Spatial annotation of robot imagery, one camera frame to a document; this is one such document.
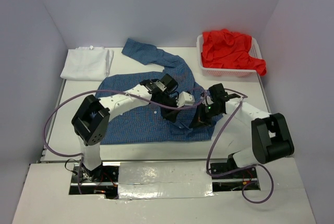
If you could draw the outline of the blue plaid long sleeve shirt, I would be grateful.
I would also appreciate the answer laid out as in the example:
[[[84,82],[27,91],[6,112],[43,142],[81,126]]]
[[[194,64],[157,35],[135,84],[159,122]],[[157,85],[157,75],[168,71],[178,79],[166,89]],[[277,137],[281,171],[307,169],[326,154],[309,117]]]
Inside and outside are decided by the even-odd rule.
[[[157,64],[164,68],[162,72],[145,72],[114,75],[106,78],[98,87],[97,98],[112,95],[113,90],[126,91],[146,79],[160,79],[165,74],[173,77],[177,83],[177,91],[190,91],[195,100],[201,99],[203,88],[196,83],[194,75],[186,62],[178,55],[173,55],[151,44],[127,39],[122,50],[128,56],[143,65]],[[139,144],[156,142],[198,142],[210,140],[220,115],[212,119],[212,125],[189,128],[195,116],[195,109],[182,110],[177,121],[172,123],[161,116],[156,105],[146,105],[132,109],[117,116],[108,124],[103,145]]]

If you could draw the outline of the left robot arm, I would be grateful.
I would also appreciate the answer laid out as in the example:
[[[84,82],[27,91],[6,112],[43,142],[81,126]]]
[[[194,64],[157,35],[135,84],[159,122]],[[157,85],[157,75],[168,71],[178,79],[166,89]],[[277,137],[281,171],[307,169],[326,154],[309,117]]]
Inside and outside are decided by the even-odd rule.
[[[83,153],[83,175],[89,181],[97,181],[103,175],[100,142],[105,137],[109,122],[115,117],[144,105],[147,100],[168,107],[177,107],[177,97],[171,97],[178,87],[177,81],[166,74],[161,79],[144,80],[121,94],[96,98],[84,98],[71,123],[80,137]]]

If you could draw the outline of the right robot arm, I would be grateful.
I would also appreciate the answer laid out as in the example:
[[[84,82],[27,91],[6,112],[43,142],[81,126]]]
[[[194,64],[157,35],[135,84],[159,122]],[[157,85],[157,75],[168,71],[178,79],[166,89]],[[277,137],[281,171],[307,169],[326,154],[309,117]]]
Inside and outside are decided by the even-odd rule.
[[[262,111],[244,102],[245,94],[225,89],[223,84],[213,85],[208,91],[211,101],[197,106],[191,128],[209,126],[213,117],[231,111],[213,141],[216,144],[233,118],[251,127],[251,145],[230,154],[220,176],[238,178],[247,169],[294,154],[294,143],[283,114]]]

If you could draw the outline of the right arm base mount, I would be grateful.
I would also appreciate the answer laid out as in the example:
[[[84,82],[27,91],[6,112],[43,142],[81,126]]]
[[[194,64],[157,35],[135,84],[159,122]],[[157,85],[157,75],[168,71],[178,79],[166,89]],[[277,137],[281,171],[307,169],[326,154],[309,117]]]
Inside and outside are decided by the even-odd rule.
[[[231,171],[236,168],[235,162],[232,161],[230,157],[226,161],[210,162],[210,173],[214,175],[229,173],[224,176],[211,177],[213,192],[241,191],[242,188],[249,183],[251,183],[251,185],[247,186],[246,190],[260,190],[255,168],[248,168],[231,173]]]

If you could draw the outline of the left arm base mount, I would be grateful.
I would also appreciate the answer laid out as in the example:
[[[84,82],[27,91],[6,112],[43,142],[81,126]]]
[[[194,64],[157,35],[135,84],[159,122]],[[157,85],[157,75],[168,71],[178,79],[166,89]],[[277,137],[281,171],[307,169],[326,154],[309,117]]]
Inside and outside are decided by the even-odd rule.
[[[118,199],[119,165],[104,163],[102,172],[92,180],[84,174],[83,168],[79,170],[78,163],[66,170],[71,172],[69,195],[101,195],[107,199]]]

